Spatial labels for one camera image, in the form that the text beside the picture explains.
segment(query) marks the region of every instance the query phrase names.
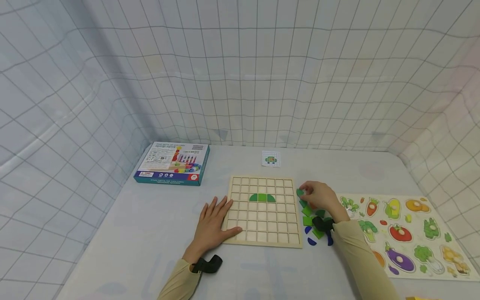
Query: right hand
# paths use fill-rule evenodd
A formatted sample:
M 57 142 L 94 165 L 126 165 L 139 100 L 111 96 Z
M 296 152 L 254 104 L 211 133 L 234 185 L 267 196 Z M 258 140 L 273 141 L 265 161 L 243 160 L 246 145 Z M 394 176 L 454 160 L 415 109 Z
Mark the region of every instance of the right hand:
M 305 194 L 300 199 L 326 210 L 336 223 L 349 221 L 346 209 L 340 204 L 335 192 L 325 183 L 319 181 L 306 181 L 300 187 Z

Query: left hand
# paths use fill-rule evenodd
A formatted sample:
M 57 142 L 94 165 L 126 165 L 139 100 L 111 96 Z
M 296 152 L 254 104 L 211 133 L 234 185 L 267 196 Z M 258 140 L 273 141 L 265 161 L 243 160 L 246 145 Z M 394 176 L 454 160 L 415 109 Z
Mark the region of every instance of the left hand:
M 222 231 L 221 226 L 223 218 L 227 211 L 233 204 L 230 200 L 227 202 L 227 196 L 217 205 L 217 197 L 213 198 L 210 205 L 205 203 L 200 219 L 198 220 L 197 230 L 193 241 L 187 247 L 182 259 L 190 264 L 195 264 L 202 257 L 205 252 L 216 248 L 223 241 L 233 236 L 236 236 L 242 231 L 241 227 L 234 227 L 232 229 Z

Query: green square piece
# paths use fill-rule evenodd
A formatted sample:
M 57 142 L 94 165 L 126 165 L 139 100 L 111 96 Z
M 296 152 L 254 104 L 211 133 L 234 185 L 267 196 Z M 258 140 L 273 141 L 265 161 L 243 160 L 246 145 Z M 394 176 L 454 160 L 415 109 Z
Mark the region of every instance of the green square piece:
M 306 207 L 304 207 L 304 208 L 301 210 L 301 212 L 303 212 L 303 214 L 306 215 L 306 216 L 311 216 L 312 213 L 313 213 L 312 209 L 311 209 L 310 206 L 308 206 L 308 205 L 307 205 Z
M 325 235 L 325 232 L 318 231 L 317 228 L 313 228 L 312 232 L 317 239 L 321 239 Z
M 320 218 L 323 218 L 325 216 L 325 211 L 323 209 L 319 209 L 315 212 L 315 214 Z
M 312 218 L 309 216 L 303 216 L 303 225 L 304 226 L 313 226 Z

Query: black wrist strap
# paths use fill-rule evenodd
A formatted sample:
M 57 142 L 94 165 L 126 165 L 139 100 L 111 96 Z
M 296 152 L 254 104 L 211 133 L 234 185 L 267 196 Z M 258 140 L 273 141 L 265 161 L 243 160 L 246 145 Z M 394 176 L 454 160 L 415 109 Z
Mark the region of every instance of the black wrist strap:
M 222 259 L 218 255 L 214 255 L 212 259 L 207 262 L 205 259 L 200 257 L 196 264 L 193 264 L 192 273 L 198 273 L 202 271 L 204 273 L 216 273 L 220 266 L 222 265 Z

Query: hand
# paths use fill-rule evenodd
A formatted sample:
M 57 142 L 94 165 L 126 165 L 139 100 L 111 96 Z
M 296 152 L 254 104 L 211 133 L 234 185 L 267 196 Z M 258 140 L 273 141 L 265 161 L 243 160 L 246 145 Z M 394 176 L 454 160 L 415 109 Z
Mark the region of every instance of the hand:
M 223 241 L 236 236 L 242 231 L 241 227 L 222 231 L 221 226 L 223 218 L 233 204 L 230 200 L 227 202 L 227 196 L 217 205 L 217 197 L 213 198 L 210 205 L 205 203 L 200 219 L 198 220 L 197 230 L 193 241 L 187 247 L 183 259 L 191 264 L 197 263 L 200 257 L 210 249 L 216 248 Z
M 325 183 L 306 181 L 299 188 L 305 190 L 305 194 L 300 196 L 300 199 L 326 210 L 336 223 L 350 221 L 346 209 L 338 201 L 335 192 Z

